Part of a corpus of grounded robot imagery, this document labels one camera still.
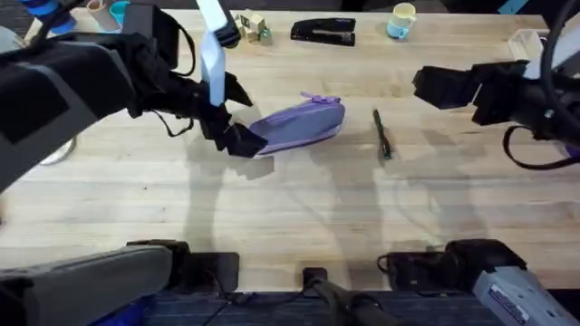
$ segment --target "wooden table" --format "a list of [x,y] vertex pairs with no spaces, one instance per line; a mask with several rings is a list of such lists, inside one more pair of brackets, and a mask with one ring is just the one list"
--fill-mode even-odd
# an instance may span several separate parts
[[[198,12],[168,13],[200,40]],[[73,14],[95,30],[85,12]],[[500,146],[506,125],[481,128],[470,122],[473,108],[439,111],[412,95],[423,65],[510,60],[506,40],[545,27],[539,16],[420,14],[409,40],[396,42],[385,36],[386,14],[262,15],[274,45],[227,51],[228,70],[256,106],[228,107],[248,123],[302,101],[300,91],[337,95],[347,111],[336,138],[243,160],[215,151],[197,129],[170,139],[152,114],[119,113],[81,134],[69,159],[35,168],[3,194],[2,265],[168,238],[240,253],[240,290],[296,289],[306,266],[349,288],[381,289],[380,254],[489,237],[526,259],[545,286],[580,286],[580,169],[517,168]],[[325,16],[355,17],[356,46],[289,39],[293,22]],[[185,43],[180,60],[189,67]],[[389,129],[391,161],[378,159],[372,107]],[[522,159],[561,157],[525,133],[514,142]]]

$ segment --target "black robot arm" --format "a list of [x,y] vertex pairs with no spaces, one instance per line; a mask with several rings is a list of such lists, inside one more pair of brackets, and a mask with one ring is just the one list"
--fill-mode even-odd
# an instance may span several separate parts
[[[153,12],[149,20],[142,19],[143,11]],[[227,17],[214,33],[222,46],[232,47],[240,35]],[[189,73],[172,71],[179,30],[184,31],[159,8],[133,4],[122,34],[41,37],[29,48],[0,54],[0,192],[75,135],[125,108],[133,118],[156,113],[166,127],[160,112],[189,120],[181,132],[167,127],[170,136],[198,120],[205,138],[229,155],[251,158],[263,148],[265,139],[230,123],[226,100],[252,105],[236,76],[226,72],[224,102],[214,106],[208,84],[187,78],[195,58]],[[193,40],[187,40],[193,53]]]

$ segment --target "small toy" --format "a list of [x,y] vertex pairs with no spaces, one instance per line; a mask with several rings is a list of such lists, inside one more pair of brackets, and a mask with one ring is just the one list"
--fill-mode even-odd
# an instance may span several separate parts
[[262,45],[272,45],[272,31],[269,28],[264,28],[260,33],[260,43]]
[[245,10],[236,15],[236,26],[242,37],[250,43],[272,44],[272,31],[266,26],[266,19],[259,14]]
[[255,43],[255,42],[260,41],[260,34],[258,34],[256,31],[251,30],[247,27],[244,27],[244,29],[246,30],[246,39],[248,42]]
[[250,28],[250,19],[248,17],[252,16],[252,11],[246,9],[243,14],[239,14],[239,21],[247,28]]
[[252,31],[261,34],[266,28],[266,20],[259,14],[252,14],[250,18],[250,28]]
[[242,22],[238,19],[239,16],[236,17],[236,27],[240,33],[240,35],[242,36],[242,38],[246,37],[246,28],[244,28],[244,25],[242,25]]

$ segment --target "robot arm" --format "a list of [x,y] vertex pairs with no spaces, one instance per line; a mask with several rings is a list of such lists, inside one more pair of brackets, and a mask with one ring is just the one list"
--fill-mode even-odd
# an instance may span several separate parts
[[[217,0],[199,2],[207,21],[219,22],[208,24],[205,39],[213,42],[201,45],[201,82],[172,71],[180,26],[151,5],[129,5],[122,34],[70,33],[0,54],[0,192],[76,134],[125,108],[133,118],[162,111],[190,120],[180,133],[168,128],[170,136],[198,120],[204,137],[230,155],[251,158],[264,147],[265,139],[230,124],[225,105],[252,105],[225,71],[222,46],[235,47],[239,32]],[[141,19],[143,11],[152,11],[150,20]]]
[[530,130],[536,140],[555,139],[580,147],[580,80],[575,79],[580,26],[559,37],[574,4],[575,0],[568,0],[562,8],[541,60],[476,64],[468,71],[425,66],[413,81],[415,96],[441,110],[473,102],[477,108],[472,120],[480,126],[519,123],[507,129],[503,147],[522,168],[547,170],[580,162],[580,158],[567,158],[527,164],[515,159],[509,147],[516,128]]

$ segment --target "label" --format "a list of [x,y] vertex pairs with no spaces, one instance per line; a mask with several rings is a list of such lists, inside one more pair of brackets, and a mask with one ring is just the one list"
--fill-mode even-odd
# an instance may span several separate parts
[[497,285],[493,284],[489,288],[488,294],[493,300],[499,303],[507,313],[509,313],[514,320],[520,325],[526,324],[529,320],[529,314],[525,312],[520,306],[513,302]]

